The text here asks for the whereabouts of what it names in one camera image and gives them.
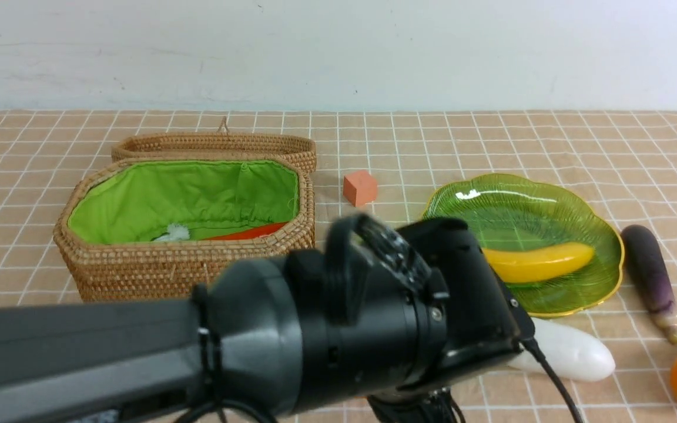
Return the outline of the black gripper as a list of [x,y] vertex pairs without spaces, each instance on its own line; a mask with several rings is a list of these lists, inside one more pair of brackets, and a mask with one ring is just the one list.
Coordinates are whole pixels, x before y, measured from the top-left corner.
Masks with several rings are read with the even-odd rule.
[[516,358],[522,343],[534,340],[535,324],[463,220],[438,217],[397,231],[443,276],[447,340],[419,380],[372,395],[368,404],[381,422],[462,422],[451,386]]

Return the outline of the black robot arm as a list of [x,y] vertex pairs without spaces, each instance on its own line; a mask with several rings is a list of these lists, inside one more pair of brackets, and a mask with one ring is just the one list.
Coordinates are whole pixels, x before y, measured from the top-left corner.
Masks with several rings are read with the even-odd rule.
[[274,422],[353,397],[451,422],[451,386],[534,335],[466,222],[357,213],[323,251],[237,261],[189,299],[0,308],[0,422]]

